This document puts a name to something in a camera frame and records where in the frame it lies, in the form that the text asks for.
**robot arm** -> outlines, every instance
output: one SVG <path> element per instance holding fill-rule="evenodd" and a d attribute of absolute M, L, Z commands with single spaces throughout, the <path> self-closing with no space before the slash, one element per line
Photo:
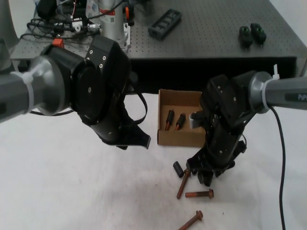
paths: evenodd
<path fill-rule="evenodd" d="M 307 110 L 307 78 L 273 80 L 255 71 L 232 79 L 220 75 L 209 80 L 200 105 L 203 110 L 190 115 L 190 126 L 203 127 L 206 142 L 187 160 L 187 168 L 197 168 L 200 183 L 210 186 L 214 175 L 234 167 L 235 158 L 245 152 L 240 138 L 256 113 L 271 106 Z"/>
<path fill-rule="evenodd" d="M 150 137 L 133 121 L 124 105 L 130 61 L 118 43 L 96 36 L 89 50 L 99 52 L 101 64 L 63 48 L 49 46 L 35 58 L 28 72 L 0 77 L 0 122 L 37 108 L 54 115 L 68 107 L 78 113 L 108 145 L 126 149 L 130 145 L 149 147 Z M 139 94 L 147 109 L 146 101 Z"/>

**rusty bolt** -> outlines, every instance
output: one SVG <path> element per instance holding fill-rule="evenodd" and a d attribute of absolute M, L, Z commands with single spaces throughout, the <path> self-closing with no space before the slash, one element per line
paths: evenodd
<path fill-rule="evenodd" d="M 203 217 L 202 215 L 202 212 L 199 210 L 199 211 L 196 211 L 196 215 L 193 216 L 192 219 L 190 219 L 187 223 L 185 223 L 180 229 L 178 230 L 187 230 L 189 227 L 192 226 L 192 224 L 194 224 L 197 220 L 201 220 Z"/>
<path fill-rule="evenodd" d="M 191 197 L 209 197 L 211 199 L 214 197 L 214 192 L 213 189 L 209 189 L 209 191 L 204 192 L 186 193 L 186 198 Z"/>
<path fill-rule="evenodd" d="M 181 198 L 181 195 L 183 193 L 183 189 L 184 187 L 186 186 L 186 183 L 187 183 L 187 180 L 188 180 L 188 177 L 191 175 L 191 172 L 189 170 L 185 170 L 184 171 L 184 177 L 183 177 L 183 180 L 182 180 L 182 183 L 181 183 L 181 186 L 179 188 L 179 191 L 177 193 L 177 199 L 180 199 Z"/>

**white cloth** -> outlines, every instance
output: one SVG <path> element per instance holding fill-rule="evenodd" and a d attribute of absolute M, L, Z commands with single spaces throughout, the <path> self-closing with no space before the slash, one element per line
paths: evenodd
<path fill-rule="evenodd" d="M 145 94 L 140 125 L 149 150 L 127 151 L 100 141 L 74 113 L 22 115 L 0 124 L 0 229 L 174 230 L 203 212 L 191 230 L 281 229 L 278 205 L 282 148 L 272 112 L 255 116 L 244 132 L 248 149 L 233 169 L 214 179 L 209 199 L 176 199 L 184 167 L 198 148 L 158 146 L 158 96 Z M 145 112 L 126 98 L 134 119 Z M 287 229 L 306 229 L 306 111 L 276 109 L 286 145 L 283 205 Z M 208 188 L 192 176 L 184 192 Z"/>

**bolt head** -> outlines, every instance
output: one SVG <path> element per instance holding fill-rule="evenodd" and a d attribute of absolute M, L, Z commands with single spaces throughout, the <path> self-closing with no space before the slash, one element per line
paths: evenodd
<path fill-rule="evenodd" d="M 184 170 L 184 174 L 187 174 L 188 176 L 190 176 L 190 175 L 191 175 L 191 172 L 190 172 L 189 170 L 185 169 L 185 170 Z"/>
<path fill-rule="evenodd" d="M 199 211 L 196 211 L 196 215 L 197 215 L 197 217 L 198 217 L 199 220 L 201 220 L 202 217 L 203 217 L 203 214 L 202 214 L 202 212 L 201 212 L 200 210 L 199 210 Z"/>
<path fill-rule="evenodd" d="M 210 199 L 214 197 L 213 189 L 210 189 L 210 188 L 209 188 L 209 197 Z"/>

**cardboard box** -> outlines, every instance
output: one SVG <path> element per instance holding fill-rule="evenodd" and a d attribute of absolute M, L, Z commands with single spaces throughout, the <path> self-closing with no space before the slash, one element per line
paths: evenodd
<path fill-rule="evenodd" d="M 202 110 L 199 101 L 201 92 L 159 90 L 158 145 L 203 147 L 205 130 L 202 127 L 190 129 L 189 115 Z M 168 111 L 175 111 L 170 129 L 165 131 Z M 181 113 L 186 114 L 186 121 L 179 131 L 175 131 L 176 122 Z"/>

